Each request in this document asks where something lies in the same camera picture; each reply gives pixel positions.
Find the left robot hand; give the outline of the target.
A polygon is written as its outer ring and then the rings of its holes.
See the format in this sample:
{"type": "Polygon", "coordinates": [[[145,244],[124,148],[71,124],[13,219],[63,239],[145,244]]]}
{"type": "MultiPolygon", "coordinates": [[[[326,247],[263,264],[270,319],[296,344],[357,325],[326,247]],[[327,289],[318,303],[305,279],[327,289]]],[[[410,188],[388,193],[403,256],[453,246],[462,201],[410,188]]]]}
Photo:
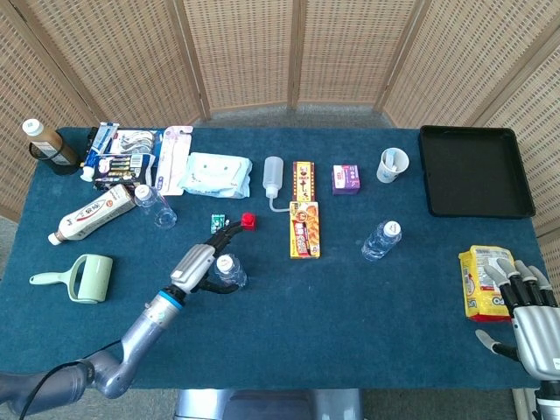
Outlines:
{"type": "Polygon", "coordinates": [[[217,284],[208,280],[208,271],[231,239],[243,231],[240,221],[216,231],[204,243],[193,245],[171,273],[171,283],[185,294],[209,291],[230,294],[239,289],[236,284],[217,284]]]}

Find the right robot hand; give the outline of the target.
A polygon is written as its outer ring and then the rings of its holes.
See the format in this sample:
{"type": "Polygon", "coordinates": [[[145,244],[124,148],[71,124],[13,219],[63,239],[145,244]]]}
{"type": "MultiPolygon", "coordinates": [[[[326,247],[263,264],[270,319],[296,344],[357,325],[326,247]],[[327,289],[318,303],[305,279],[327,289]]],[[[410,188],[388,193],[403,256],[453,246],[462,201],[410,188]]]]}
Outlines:
{"type": "Polygon", "coordinates": [[[506,346],[483,330],[480,343],[493,354],[521,363],[538,381],[559,380],[559,303],[548,278],[521,260],[500,258],[484,271],[499,288],[511,318],[515,346],[506,346]]]}

